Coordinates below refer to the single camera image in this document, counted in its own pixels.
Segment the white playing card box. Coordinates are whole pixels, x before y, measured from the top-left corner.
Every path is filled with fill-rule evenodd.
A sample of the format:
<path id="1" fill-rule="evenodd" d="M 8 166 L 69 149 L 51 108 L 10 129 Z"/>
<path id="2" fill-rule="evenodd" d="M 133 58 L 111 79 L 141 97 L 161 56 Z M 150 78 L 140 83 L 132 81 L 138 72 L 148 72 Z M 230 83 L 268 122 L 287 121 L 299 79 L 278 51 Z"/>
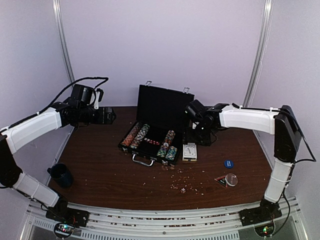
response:
<path id="1" fill-rule="evenodd" d="M 195 143 L 183 144 L 182 161 L 196 162 L 198 158 L 197 145 Z"/>

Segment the blue small blind button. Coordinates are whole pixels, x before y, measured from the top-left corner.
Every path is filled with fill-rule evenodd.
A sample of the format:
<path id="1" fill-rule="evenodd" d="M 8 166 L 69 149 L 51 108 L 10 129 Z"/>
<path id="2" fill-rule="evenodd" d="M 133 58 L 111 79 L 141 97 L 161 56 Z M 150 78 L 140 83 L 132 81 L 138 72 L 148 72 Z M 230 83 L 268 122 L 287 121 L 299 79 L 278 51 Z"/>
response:
<path id="1" fill-rule="evenodd" d="M 234 167 L 234 162 L 232 160 L 225 160 L 224 161 L 224 166 L 228 169 L 232 169 Z"/>

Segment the black poker set case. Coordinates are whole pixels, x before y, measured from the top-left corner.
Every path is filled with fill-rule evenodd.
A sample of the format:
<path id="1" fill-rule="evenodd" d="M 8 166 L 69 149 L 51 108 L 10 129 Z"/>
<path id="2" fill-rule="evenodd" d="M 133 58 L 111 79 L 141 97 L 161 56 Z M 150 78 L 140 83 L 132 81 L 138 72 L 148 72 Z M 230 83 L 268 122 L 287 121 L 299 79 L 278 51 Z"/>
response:
<path id="1" fill-rule="evenodd" d="M 137 157 L 150 161 L 148 164 L 158 162 L 167 166 L 175 166 L 183 148 L 183 138 L 189 126 L 189 119 L 185 113 L 186 106 L 195 99 L 195 96 L 187 89 L 177 91 L 150 85 L 140 85 L 138 89 L 137 111 L 135 123 L 118 144 L 118 148 L 132 155 L 135 162 Z M 122 145 L 130 131 L 139 126 L 140 130 L 144 124 L 150 126 L 144 138 L 156 140 L 160 145 L 153 145 L 142 140 L 137 148 Z M 169 130 L 175 132 L 175 137 L 169 145 L 177 148 L 177 153 L 173 161 L 166 160 L 165 157 L 157 156 L 158 150 L 164 143 Z"/>

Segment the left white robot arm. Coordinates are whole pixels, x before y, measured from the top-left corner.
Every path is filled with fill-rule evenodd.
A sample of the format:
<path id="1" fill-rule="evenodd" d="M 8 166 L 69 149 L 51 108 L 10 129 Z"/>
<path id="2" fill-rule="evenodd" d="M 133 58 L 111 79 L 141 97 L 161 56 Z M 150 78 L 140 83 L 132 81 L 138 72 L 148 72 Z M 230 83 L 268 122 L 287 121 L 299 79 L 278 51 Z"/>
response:
<path id="1" fill-rule="evenodd" d="M 72 218 L 72 211 L 59 202 L 60 195 L 25 173 L 15 162 L 14 154 L 33 140 L 65 126 L 76 124 L 111 125 L 117 115 L 111 107 L 72 106 L 56 102 L 44 112 L 15 126 L 4 127 L 0 131 L 0 185 L 20 191 L 47 207 L 61 222 Z"/>

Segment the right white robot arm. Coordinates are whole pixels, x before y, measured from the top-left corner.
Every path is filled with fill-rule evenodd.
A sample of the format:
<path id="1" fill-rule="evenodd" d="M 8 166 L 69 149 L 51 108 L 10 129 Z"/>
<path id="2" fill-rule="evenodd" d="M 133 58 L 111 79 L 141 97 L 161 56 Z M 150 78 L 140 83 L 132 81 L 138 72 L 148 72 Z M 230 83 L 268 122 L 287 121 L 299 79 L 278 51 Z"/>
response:
<path id="1" fill-rule="evenodd" d="M 274 137 L 273 170 L 260 206 L 254 211 L 259 220 L 268 220 L 279 208 L 278 202 L 298 163 L 296 156 L 300 143 L 306 140 L 292 108 L 289 105 L 251 108 L 235 103 L 208 107 L 194 100 L 184 112 L 196 125 L 191 135 L 198 144 L 204 144 L 210 135 L 229 128 L 264 132 Z"/>

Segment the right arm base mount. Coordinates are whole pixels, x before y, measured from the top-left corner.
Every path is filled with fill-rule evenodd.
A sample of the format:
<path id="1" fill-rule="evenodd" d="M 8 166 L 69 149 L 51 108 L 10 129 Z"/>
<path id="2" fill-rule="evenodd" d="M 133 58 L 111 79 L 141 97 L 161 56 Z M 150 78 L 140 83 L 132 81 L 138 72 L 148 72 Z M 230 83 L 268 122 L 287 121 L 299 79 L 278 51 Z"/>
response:
<path id="1" fill-rule="evenodd" d="M 262 198 L 258 207 L 243 209 L 238 214 L 243 227 L 272 221 L 283 215 L 278 202 L 265 198 Z"/>

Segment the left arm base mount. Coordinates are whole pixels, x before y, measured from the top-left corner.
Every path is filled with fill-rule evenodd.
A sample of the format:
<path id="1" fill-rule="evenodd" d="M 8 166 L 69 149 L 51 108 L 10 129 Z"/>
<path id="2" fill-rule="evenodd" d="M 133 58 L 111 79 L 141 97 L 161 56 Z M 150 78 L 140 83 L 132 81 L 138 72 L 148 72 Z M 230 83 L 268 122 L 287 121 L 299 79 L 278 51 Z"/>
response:
<path id="1" fill-rule="evenodd" d="M 57 222 L 67 223 L 76 228 L 86 227 L 90 213 L 86 210 L 80 210 L 68 207 L 68 200 L 64 196 L 60 196 L 57 203 L 46 208 L 45 217 Z"/>

